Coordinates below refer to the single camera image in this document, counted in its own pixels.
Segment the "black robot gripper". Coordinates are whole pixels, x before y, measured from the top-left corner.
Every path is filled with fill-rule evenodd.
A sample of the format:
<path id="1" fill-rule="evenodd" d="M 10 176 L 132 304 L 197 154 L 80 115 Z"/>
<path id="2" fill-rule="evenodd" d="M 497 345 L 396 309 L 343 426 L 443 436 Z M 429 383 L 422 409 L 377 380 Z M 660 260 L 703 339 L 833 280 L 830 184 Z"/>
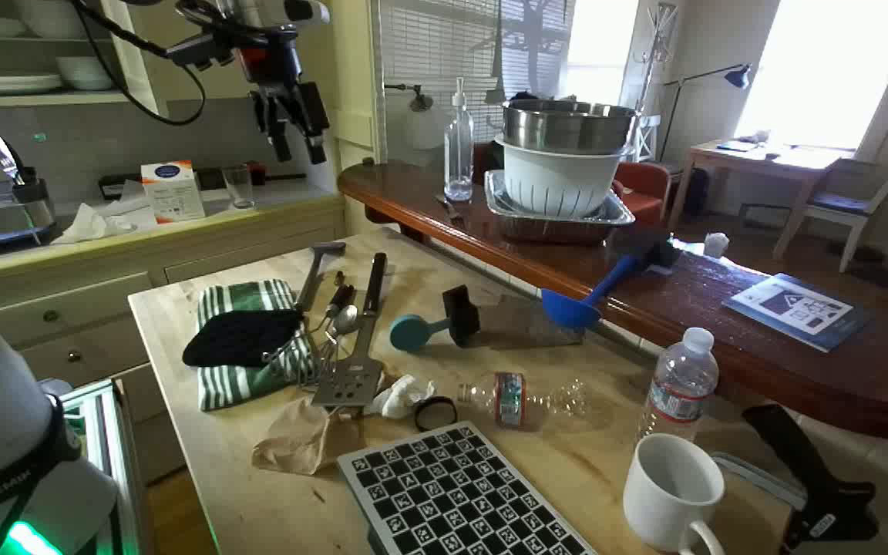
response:
<path id="1" fill-rule="evenodd" d="M 305 148 L 315 163 L 327 160 L 327 112 L 315 82 L 303 78 L 299 30 L 329 21 L 324 0 L 177 0 L 197 35 L 169 45 L 177 63 L 211 69 L 240 58 L 247 81 L 282 97 L 296 97 Z M 277 160 L 290 157 L 286 124 L 277 103 L 255 92 L 252 115 Z"/>

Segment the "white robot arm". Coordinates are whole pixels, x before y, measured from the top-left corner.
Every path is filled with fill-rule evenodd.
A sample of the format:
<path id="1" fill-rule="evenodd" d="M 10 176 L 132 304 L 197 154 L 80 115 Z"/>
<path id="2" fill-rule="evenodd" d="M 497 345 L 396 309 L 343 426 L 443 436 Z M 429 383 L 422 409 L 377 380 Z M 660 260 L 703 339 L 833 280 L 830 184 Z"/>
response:
<path id="1" fill-rule="evenodd" d="M 321 0 L 180 0 L 177 10 L 201 35 L 177 44 L 183 69 L 243 51 L 252 97 L 265 108 L 265 136 L 286 154 L 292 124 L 313 163 L 324 163 L 327 112 L 303 78 L 296 36 L 327 21 Z M 0 547 L 17 525 L 31 525 L 50 547 L 80 547 L 113 507 L 113 480 L 74 444 L 58 395 L 50 395 L 27 359 L 0 337 Z"/>

